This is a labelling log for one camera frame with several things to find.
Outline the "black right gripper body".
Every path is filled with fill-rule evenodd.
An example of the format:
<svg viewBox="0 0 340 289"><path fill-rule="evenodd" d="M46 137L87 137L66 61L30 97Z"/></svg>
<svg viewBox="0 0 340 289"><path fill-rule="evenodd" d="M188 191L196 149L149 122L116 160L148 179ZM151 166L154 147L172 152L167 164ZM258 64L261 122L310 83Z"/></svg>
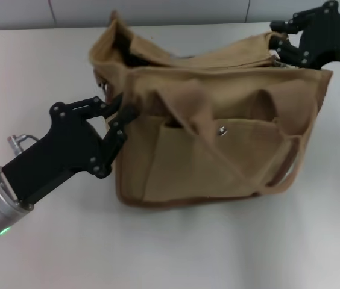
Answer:
<svg viewBox="0 0 340 289"><path fill-rule="evenodd" d="M308 39L307 68L320 69L325 64L340 62L340 12L337 1L327 1L315 19L319 30L303 32Z"/></svg>

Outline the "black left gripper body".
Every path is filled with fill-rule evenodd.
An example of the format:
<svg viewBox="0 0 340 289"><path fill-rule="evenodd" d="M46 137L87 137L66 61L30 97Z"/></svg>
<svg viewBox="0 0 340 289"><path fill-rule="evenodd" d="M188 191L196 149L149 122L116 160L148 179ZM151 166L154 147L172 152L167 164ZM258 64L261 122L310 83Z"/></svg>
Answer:
<svg viewBox="0 0 340 289"><path fill-rule="evenodd" d="M17 199L36 204L47 194L79 172L99 179L105 173L102 138L88 119L55 103L49 111L48 133L2 168Z"/></svg>

